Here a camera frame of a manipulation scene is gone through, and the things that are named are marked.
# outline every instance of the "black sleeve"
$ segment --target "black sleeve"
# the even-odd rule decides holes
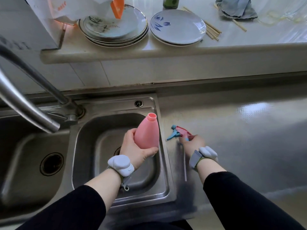
[[[204,191],[228,229],[305,229],[296,220],[230,172],[210,174]]]
[[[105,216],[106,206],[100,195],[90,186],[82,185],[17,229],[97,230]]]

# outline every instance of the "pink plastic bottle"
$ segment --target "pink plastic bottle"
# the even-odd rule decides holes
[[[134,142],[141,149],[159,146],[160,130],[155,113],[149,113],[140,123],[135,134]]]

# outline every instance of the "bottle opening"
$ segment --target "bottle opening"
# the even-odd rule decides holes
[[[149,121],[155,121],[156,118],[157,118],[157,115],[156,115],[155,113],[149,113],[149,114],[147,115],[147,119],[148,119]]]

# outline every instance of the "chopsticks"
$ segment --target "chopsticks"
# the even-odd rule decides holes
[[[217,7],[217,5],[214,3],[214,7],[217,9],[217,10],[219,10],[219,8]],[[244,26],[242,26],[240,23],[238,23],[236,20],[232,20],[238,27],[240,27],[243,31],[245,31],[245,32],[247,32],[247,29],[244,27]]]
[[[185,6],[183,7],[183,10],[188,11],[193,13],[192,11],[190,11],[188,8],[186,8]],[[208,23],[207,21],[205,21],[203,19],[203,21],[206,24],[207,30],[206,30],[206,34],[211,38],[211,39],[215,39],[216,41],[219,41],[218,36],[219,34],[221,34],[222,32],[217,29],[216,27],[214,27],[213,25],[211,25],[210,23]]]

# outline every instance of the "faucet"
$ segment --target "faucet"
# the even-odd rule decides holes
[[[81,105],[77,105],[71,98],[65,97],[58,89],[56,89],[49,81],[47,81],[34,67],[24,62],[11,50],[5,46],[0,45],[0,56],[7,59],[25,74],[27,74],[33,81],[40,85],[43,89],[49,92],[56,98],[62,107],[65,115],[65,121],[75,122],[81,118],[85,109]],[[26,98],[6,77],[3,69],[0,66],[0,98],[14,109],[18,114],[24,117],[33,125],[39,127],[47,133],[54,133],[59,130],[60,124],[49,116],[44,114],[37,108],[28,98]]]

